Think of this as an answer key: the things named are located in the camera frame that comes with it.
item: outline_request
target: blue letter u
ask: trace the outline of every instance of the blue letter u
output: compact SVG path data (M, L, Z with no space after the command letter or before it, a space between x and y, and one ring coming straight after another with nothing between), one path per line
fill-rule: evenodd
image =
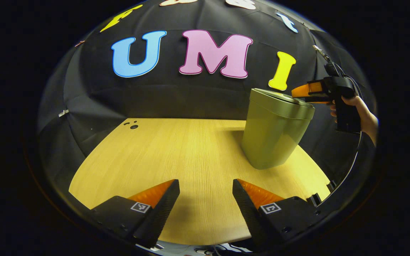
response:
M150 72L158 63L161 38L166 34L166 31L153 31L142 36L142 39L147 41L147 50L145 60L138 65L132 65L129 62L131 44L135 42L134 37L114 43L112 50L114 51L113 66L115 74L124 78L133 78Z

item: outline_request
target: wood grain surface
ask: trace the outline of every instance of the wood grain surface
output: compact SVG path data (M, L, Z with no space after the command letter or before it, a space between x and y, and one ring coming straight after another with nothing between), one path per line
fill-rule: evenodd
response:
M93 208L177 178L180 195L159 237L213 245L249 238L232 195L240 178L283 198L329 194L328 178L297 146L285 164L256 170L240 143L244 120L128 118L85 159L69 191Z

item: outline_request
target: pink letter m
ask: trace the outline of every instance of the pink letter m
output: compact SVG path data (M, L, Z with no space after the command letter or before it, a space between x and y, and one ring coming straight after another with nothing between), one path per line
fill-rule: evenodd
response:
M226 66L221 69L221 74L230 78L246 78L248 72L245 70L246 54L252 39L240 34L233 34L218 47L205 30L188 30L183 32L183 36L188 39L186 50L186 60L179 68L179 72L185 75L196 75L202 72L199 66L199 54L209 73L213 74L224 60Z

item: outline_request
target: black fabric backdrop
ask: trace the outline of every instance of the black fabric backdrop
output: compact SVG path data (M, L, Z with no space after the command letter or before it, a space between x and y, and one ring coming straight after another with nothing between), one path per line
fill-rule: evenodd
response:
M302 21L286 15L298 30L293 33L276 15L277 11L283 13L282 7L275 10L256 1L257 9L247 10L221 0L164 7L152 0L142 4L115 26L99 32L110 17L83 37L85 43L67 52L47 83L39 109L38 137L46 174L63 193L68 194L70 181L86 156L126 118L245 120L252 88L275 91L268 81L278 67L278 51L296 59L283 93L291 94L306 81L327 76L325 60L312 48L316 44L359 82L363 99L374 110L369 83L344 47L326 32L310 31ZM205 68L198 75L179 73L187 46L182 33L193 29L210 32L217 45L232 34L252 38L254 43L246 57L248 77L228 78L219 72L209 74ZM130 62L141 63L146 52L146 41L141 37L158 30L167 31L167 35L161 39L156 67L143 76L117 76L112 69L111 45L135 37ZM201 58L199 65L205 67ZM336 132L329 107L315 107L299 145L330 180L339 182L351 167L359 137ZM59 118L64 109L69 113Z

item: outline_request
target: green trash can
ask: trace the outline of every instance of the green trash can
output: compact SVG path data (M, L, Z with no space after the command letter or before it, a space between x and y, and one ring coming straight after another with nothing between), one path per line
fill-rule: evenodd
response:
M283 164L308 128L315 108L289 95L251 89L241 147L249 163L262 170Z

